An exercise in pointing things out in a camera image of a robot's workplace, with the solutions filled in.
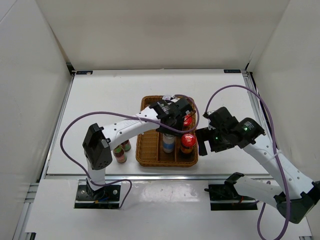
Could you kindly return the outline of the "silver-top blue can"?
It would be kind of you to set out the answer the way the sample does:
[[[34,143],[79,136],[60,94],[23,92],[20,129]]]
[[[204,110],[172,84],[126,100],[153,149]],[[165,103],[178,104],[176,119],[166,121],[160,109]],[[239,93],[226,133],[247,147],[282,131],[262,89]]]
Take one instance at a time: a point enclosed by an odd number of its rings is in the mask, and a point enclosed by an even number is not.
[[[162,149],[165,153],[172,153],[175,148],[176,137],[167,133],[163,134],[162,137]]]

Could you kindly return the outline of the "red-lid sauce jar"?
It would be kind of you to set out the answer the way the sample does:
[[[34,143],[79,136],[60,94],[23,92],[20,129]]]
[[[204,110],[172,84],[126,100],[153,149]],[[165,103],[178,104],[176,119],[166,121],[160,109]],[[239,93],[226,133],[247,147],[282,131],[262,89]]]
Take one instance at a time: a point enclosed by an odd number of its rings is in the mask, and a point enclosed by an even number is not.
[[[180,139],[180,151],[186,155],[191,154],[196,143],[196,136],[191,133],[186,133]]]
[[[193,124],[193,117],[188,114],[184,117],[184,122],[183,122],[183,131],[187,131],[190,130],[192,128],[192,124]]]

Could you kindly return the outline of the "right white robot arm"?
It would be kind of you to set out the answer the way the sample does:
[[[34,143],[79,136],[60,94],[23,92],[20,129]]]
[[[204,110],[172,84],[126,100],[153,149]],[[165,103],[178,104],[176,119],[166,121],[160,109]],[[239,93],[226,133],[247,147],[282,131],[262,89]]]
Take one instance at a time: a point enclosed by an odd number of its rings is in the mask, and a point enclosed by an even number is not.
[[[268,185],[235,172],[224,184],[230,200],[247,196],[274,207],[289,222],[298,224],[320,200],[320,183],[298,170],[280,150],[274,150],[264,129],[252,118],[238,121],[226,107],[203,115],[208,119],[204,139],[212,152],[239,147],[252,156],[276,181]]]

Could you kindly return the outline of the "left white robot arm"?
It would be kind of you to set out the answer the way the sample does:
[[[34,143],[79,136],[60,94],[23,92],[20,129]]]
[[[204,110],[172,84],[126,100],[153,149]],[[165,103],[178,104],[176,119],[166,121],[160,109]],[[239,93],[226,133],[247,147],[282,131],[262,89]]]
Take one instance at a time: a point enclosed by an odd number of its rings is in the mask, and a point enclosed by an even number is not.
[[[192,98],[180,95],[170,100],[159,99],[150,102],[135,115],[122,115],[123,120],[106,126],[92,124],[82,143],[87,160],[87,194],[93,200],[107,196],[105,188],[106,167],[112,161],[112,152],[127,140],[155,130],[156,132],[173,136],[182,136],[195,130],[191,127],[185,130],[185,119],[191,119],[198,108]]]

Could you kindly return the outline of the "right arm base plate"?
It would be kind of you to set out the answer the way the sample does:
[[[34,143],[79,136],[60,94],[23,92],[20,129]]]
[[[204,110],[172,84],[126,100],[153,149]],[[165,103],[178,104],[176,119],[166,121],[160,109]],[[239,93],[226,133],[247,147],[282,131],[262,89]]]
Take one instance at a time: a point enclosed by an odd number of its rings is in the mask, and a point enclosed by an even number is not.
[[[256,211],[255,198],[233,193],[224,180],[210,180],[204,191],[209,197],[211,211]]]

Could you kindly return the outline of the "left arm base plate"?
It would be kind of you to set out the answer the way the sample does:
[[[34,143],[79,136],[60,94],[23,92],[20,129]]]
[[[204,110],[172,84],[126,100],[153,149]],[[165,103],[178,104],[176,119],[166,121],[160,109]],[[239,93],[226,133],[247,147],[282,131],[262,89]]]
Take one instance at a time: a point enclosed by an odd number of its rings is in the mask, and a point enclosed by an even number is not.
[[[77,186],[75,209],[109,209],[115,210],[120,206],[121,184],[104,186],[92,190],[87,182],[80,181]]]

